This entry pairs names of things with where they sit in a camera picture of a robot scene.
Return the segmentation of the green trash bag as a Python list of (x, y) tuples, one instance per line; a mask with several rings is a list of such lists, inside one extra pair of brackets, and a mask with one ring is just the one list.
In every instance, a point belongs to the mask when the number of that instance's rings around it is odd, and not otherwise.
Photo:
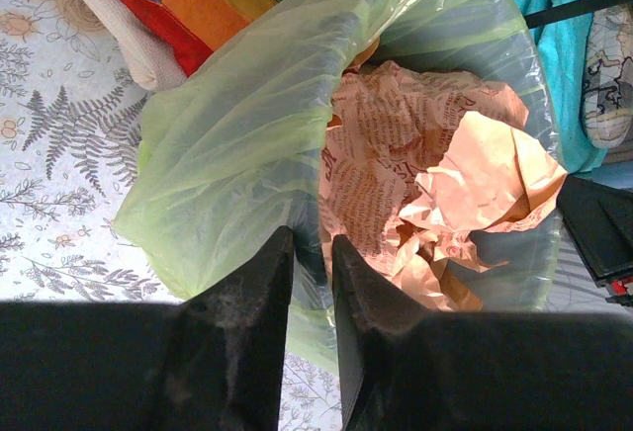
[(513, 0), (283, 0), (141, 113), (138, 175), (113, 222), (186, 300), (292, 228), (287, 349), (337, 369), (318, 234), (319, 157), (330, 100), (370, 43), (418, 72), (464, 69), (508, 84), (526, 131), (554, 157), (558, 128), (534, 40)]

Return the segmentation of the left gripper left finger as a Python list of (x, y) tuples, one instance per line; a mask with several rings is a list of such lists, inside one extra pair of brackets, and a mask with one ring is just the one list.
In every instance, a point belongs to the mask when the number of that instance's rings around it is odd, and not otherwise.
[(164, 365), (163, 429), (277, 429), (293, 267), (293, 232), (281, 226), (183, 304)]

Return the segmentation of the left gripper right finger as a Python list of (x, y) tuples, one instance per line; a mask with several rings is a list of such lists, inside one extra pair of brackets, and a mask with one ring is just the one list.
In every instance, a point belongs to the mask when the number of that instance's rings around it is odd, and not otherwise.
[(344, 235), (333, 242), (332, 273), (344, 429), (444, 429), (430, 311), (371, 268)]

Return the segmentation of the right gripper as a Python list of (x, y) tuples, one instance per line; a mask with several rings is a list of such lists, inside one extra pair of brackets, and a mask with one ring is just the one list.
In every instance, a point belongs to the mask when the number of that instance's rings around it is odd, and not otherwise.
[(567, 232), (608, 303), (632, 306), (632, 192), (569, 176), (557, 198)]

